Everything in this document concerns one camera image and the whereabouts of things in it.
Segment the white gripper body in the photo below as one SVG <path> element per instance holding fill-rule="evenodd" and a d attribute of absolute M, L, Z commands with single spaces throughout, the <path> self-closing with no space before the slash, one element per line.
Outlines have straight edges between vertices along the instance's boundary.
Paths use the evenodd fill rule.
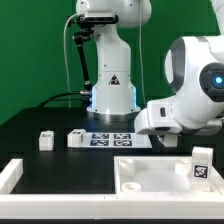
<path fill-rule="evenodd" d="M 181 125 L 174 119 L 171 111 L 172 98 L 151 100 L 134 120 L 136 134 L 167 135 L 178 134 Z"/>

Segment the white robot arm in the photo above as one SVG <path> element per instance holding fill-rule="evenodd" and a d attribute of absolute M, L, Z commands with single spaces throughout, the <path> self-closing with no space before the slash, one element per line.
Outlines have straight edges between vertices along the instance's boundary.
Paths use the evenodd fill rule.
<path fill-rule="evenodd" d="M 138 134 L 213 135 L 224 111 L 224 0 L 210 0 L 221 34 L 177 39 L 165 57 L 165 75 L 174 95 L 151 100 L 141 110 L 130 81 L 131 49 L 119 27 L 138 27 L 151 16 L 149 0 L 77 0 L 77 24 L 93 37 L 98 53 L 98 81 L 87 111 L 110 119 L 135 113 Z"/>

